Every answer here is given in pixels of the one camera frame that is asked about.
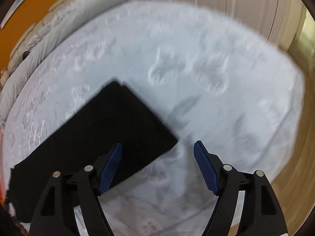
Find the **black pants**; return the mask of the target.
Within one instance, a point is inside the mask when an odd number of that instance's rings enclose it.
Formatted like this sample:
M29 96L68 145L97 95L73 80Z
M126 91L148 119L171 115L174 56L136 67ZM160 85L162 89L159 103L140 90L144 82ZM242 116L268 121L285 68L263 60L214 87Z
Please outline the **black pants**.
M79 112L14 166L8 198L18 220L30 223L49 180L76 173L122 145L111 185L116 186L171 150L177 138L129 87L111 82Z

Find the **butterfly pattern grey bedspread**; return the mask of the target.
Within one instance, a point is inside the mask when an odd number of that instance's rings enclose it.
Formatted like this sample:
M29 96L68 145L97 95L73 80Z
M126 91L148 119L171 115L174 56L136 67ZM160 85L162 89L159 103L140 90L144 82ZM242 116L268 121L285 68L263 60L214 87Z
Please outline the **butterfly pattern grey bedspread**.
M129 1L59 44L27 77L4 125L3 179L105 84L128 84L178 136L101 197L116 235L201 235L216 203L193 156L273 180L292 156L304 80L295 63L221 13Z

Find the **grey folded duvet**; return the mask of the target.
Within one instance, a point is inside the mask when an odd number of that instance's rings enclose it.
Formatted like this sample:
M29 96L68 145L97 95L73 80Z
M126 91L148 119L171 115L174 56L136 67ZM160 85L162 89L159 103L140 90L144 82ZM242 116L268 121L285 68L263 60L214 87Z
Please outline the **grey folded duvet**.
M65 8L64 17L55 21L30 54L9 76L1 92L1 127L25 83L38 65L69 35L86 22L128 0L87 0Z

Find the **beige padded headboard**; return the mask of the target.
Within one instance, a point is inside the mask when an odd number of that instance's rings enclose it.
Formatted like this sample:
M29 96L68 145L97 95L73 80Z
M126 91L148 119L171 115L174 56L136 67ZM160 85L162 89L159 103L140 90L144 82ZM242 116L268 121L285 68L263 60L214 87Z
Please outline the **beige padded headboard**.
M39 22L57 0L24 0L1 28L1 68L7 66L16 42L33 24Z

